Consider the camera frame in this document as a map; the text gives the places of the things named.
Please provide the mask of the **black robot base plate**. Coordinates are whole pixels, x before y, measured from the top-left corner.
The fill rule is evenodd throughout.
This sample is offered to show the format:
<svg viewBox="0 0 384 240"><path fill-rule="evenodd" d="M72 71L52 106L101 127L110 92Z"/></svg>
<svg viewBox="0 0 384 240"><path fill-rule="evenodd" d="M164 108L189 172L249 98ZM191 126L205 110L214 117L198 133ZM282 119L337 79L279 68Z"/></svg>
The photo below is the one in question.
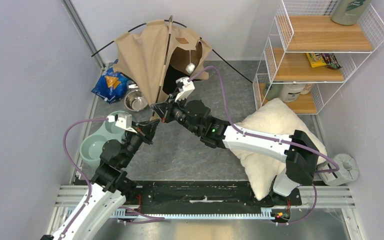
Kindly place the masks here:
<svg viewBox="0 0 384 240"><path fill-rule="evenodd" d="M270 192L261 200L245 180L136 180L135 199L143 214L258 214L262 208L301 206L296 188L287 197Z"/></svg>

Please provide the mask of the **beige fabric pet tent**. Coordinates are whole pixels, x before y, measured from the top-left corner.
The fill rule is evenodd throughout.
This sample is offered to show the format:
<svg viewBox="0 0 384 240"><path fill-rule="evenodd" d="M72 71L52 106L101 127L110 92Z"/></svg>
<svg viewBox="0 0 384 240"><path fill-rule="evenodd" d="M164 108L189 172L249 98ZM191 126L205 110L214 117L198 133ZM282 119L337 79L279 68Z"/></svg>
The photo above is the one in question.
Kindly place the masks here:
<svg viewBox="0 0 384 240"><path fill-rule="evenodd" d="M154 47L155 25L161 20L145 23L139 33L125 32L114 40L117 46L118 63L113 69L133 80L141 90L148 104L153 101L153 92L157 86L157 70L155 67ZM169 78L168 69L186 75L197 75L199 80L207 80L209 74L205 72L204 62L213 48L194 29L181 26L173 21L170 46L168 51L167 70L163 82L163 96L160 102L168 97L165 91ZM189 75L185 68L189 63L195 64L194 72Z"/></svg>

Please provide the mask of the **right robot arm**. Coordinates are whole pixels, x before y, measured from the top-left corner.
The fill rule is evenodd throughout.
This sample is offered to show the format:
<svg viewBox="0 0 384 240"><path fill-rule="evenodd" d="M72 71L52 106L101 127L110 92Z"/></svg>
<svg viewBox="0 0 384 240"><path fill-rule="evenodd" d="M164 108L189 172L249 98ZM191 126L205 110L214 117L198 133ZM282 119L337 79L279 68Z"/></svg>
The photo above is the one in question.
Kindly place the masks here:
<svg viewBox="0 0 384 240"><path fill-rule="evenodd" d="M285 169L270 182L268 191L269 200L276 205L285 202L298 186L314 181L319 151L301 130L279 135L242 128L213 117L201 100L175 100L170 96L150 107L162 122L179 123L210 148L245 150L285 163Z"/></svg>

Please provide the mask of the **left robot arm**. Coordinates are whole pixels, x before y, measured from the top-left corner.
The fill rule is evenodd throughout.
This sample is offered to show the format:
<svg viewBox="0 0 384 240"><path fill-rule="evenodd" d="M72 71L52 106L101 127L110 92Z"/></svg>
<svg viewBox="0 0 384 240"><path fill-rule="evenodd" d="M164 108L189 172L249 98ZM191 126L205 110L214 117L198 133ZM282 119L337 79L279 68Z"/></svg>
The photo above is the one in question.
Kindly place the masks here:
<svg viewBox="0 0 384 240"><path fill-rule="evenodd" d="M104 140L99 151L100 165L87 192L63 225L44 240L90 240L112 213L123 204L132 204L137 198L136 183L127 178L123 169L130 163L142 144L152 144L159 120L133 122L132 130L124 129L121 139Z"/></svg>

